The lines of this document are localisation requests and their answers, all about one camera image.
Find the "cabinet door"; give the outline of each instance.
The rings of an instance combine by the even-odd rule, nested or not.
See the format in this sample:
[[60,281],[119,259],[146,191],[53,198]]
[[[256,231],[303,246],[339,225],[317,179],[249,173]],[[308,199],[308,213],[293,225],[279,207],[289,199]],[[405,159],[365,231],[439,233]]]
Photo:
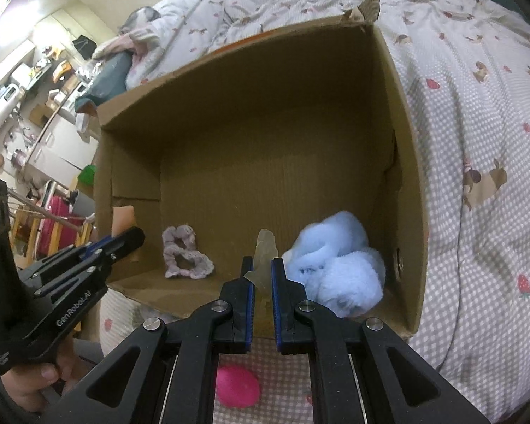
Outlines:
[[53,153],[45,145],[39,145],[28,163],[40,171],[46,178],[52,178],[65,188],[71,186],[80,169]]
[[53,153],[81,170],[91,164],[98,148],[98,140],[89,137],[84,141],[75,125],[58,114],[53,118],[42,142]]

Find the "fingernail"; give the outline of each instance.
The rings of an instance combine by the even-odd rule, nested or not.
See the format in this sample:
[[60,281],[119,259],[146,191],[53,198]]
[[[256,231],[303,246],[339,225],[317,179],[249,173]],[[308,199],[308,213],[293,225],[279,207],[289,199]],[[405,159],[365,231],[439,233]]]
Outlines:
[[43,365],[41,367],[41,376],[47,381],[57,379],[57,371],[53,365]]

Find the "metal rod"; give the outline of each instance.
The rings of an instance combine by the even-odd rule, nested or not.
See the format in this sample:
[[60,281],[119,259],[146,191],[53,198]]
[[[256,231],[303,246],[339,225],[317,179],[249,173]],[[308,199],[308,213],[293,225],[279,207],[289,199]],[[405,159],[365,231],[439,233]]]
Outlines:
[[40,206],[37,206],[37,205],[33,204],[28,199],[26,199],[23,196],[20,196],[19,194],[17,194],[17,192],[15,192],[13,189],[8,188],[8,194],[10,196],[12,196],[14,199],[17,199],[18,201],[20,201],[23,204],[27,205],[27,207],[29,207],[30,209],[41,213],[44,217],[49,218],[49,219],[53,220],[54,222],[58,222],[61,225],[67,227],[67,228],[71,228],[71,229],[75,230],[79,234],[82,233],[82,226],[73,225],[71,222],[66,221],[64,218],[62,218],[60,216],[57,216],[54,213],[51,213],[50,210],[47,210],[47,209],[45,209],[43,207],[40,207]]

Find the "small cardboard box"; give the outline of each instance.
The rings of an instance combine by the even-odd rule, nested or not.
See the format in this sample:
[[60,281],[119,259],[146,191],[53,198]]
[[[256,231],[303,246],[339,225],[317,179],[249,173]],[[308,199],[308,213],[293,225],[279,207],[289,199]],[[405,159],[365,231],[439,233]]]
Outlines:
[[[365,226],[387,265],[370,314],[403,337],[418,329],[426,222],[406,100],[385,41],[365,22],[326,18],[258,35],[99,107],[95,200],[133,205],[139,259],[110,285],[179,317],[219,296],[259,230],[280,253],[340,210]],[[190,224],[215,263],[202,280],[164,278],[162,231]]]

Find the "fluffy scrunchie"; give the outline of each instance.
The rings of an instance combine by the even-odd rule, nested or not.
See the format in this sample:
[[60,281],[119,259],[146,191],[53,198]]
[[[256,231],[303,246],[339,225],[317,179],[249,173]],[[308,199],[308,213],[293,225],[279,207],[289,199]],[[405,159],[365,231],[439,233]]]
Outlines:
[[[184,249],[175,243],[176,239],[183,241]],[[194,267],[189,270],[179,268],[176,260],[178,256],[192,263]],[[167,265],[166,278],[187,276],[191,279],[203,279],[214,270],[214,263],[204,253],[196,250],[194,231],[188,225],[169,226],[163,232],[163,259]]]

